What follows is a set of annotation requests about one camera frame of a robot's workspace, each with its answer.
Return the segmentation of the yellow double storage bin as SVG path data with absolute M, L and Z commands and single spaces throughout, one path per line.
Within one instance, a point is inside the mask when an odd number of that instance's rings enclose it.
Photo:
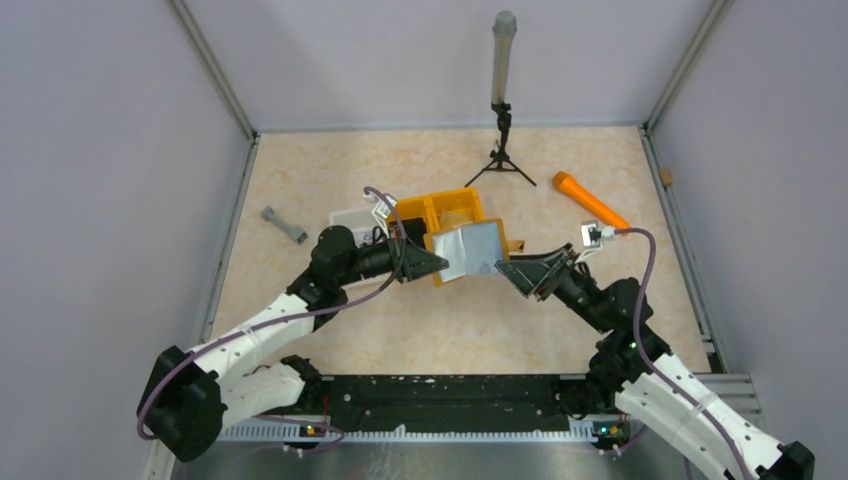
M 392 232 L 399 232 L 397 223 L 402 223 L 403 219 L 420 217 L 426 221 L 427 225 L 424 241 L 428 234 L 445 231 L 440 229 L 438 220 L 442 210 L 467 211 L 473 214 L 473 222 L 486 218 L 478 192 L 474 187 L 401 199 L 397 201 L 395 210 L 397 215 L 392 213 L 388 219 L 388 225 Z

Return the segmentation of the white storage bin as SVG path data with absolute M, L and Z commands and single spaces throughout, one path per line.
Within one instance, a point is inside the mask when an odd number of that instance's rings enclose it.
M 372 217 L 371 210 L 371 207 L 363 207 L 331 212 L 328 215 L 330 238 L 336 242 L 341 242 L 343 245 L 356 247 L 358 251 L 369 249 L 374 245 L 385 242 L 387 240 L 387 234 L 382 231 L 382 238 L 371 245 L 358 246 L 355 243 L 354 230 L 379 227 Z

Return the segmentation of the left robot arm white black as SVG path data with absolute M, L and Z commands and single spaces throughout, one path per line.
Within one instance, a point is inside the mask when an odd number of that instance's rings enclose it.
M 287 343 L 313 333 L 338 312 L 364 303 L 345 286 L 385 275 L 414 281 L 446 269 L 447 259 L 417 245 L 403 229 L 361 247 L 344 226 L 325 228 L 306 269 L 268 306 L 229 332 L 183 350 L 173 345 L 154 361 L 137 408 L 136 430 L 182 461 L 196 459 L 227 427 L 269 409 L 308 413 L 320 386 L 305 370 L 260 363 Z

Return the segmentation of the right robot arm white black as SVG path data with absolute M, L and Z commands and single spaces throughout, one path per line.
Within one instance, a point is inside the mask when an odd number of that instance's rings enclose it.
M 569 248 L 495 267 L 524 297 L 555 297 L 603 334 L 585 380 L 594 409 L 629 415 L 709 479 L 813 477 L 815 456 L 805 445 L 777 440 L 744 418 L 647 326 L 653 311 L 638 296 L 637 279 L 599 288 Z

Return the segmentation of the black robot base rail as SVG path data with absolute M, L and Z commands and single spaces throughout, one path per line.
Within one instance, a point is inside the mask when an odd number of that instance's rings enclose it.
M 336 375 L 310 380 L 271 414 L 315 419 L 355 435 L 518 440 L 572 437 L 602 451 L 637 433 L 628 415 L 593 397 L 581 375 Z

